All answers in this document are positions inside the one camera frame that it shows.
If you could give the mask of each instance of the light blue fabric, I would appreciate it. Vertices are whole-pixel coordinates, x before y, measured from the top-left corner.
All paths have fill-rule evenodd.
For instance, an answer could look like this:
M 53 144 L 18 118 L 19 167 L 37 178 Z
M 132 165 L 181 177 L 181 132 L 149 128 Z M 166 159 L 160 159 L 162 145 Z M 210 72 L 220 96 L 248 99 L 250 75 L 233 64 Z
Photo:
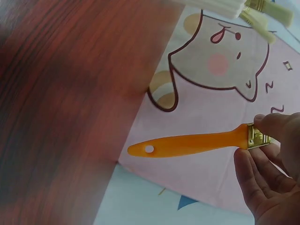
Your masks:
M 300 53 L 300 2 L 275 0 L 295 12 L 293 25 L 286 29 L 269 17 L 269 30 Z M 225 21 L 246 25 L 241 19 L 227 20 L 211 12 L 204 12 Z M 115 168 L 94 225 L 253 225 L 252 217 L 216 209 L 195 202 L 172 191 L 143 180 L 123 169 Z

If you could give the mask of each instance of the pink cheek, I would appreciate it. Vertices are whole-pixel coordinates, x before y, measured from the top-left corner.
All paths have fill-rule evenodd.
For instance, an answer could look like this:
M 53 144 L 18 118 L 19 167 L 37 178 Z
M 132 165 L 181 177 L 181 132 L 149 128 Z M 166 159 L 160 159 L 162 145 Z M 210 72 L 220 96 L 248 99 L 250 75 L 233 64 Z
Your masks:
M 208 70 L 215 76 L 223 76 L 228 67 L 228 59 L 222 54 L 214 54 L 208 60 Z

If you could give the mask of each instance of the striped tail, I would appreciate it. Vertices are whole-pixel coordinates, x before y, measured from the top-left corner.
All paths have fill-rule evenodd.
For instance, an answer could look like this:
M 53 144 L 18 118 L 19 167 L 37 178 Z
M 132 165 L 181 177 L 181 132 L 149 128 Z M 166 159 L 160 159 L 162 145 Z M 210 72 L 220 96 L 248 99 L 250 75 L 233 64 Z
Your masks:
M 148 95 L 154 106 L 162 111 L 171 112 L 177 107 L 178 94 L 170 71 L 160 71 L 154 74 Z

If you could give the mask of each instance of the fingernail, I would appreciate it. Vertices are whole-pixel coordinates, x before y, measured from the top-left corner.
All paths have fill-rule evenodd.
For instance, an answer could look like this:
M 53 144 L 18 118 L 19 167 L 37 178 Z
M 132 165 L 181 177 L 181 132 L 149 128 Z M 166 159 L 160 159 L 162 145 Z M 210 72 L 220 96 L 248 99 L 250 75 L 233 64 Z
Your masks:
M 256 121 L 261 121 L 264 117 L 265 117 L 265 115 L 263 115 L 263 114 L 258 114 L 258 115 L 256 115 L 256 116 L 254 117 L 254 120 L 256 120 Z

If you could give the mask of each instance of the hand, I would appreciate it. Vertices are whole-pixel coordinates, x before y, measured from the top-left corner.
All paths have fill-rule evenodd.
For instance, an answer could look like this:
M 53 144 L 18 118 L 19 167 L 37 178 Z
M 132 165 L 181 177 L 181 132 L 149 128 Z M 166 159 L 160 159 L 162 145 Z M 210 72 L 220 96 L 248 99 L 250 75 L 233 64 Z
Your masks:
M 281 142 L 234 154 L 237 178 L 256 225 L 300 224 L 300 114 L 258 115 L 255 126 Z M 274 165 L 280 167 L 289 178 Z

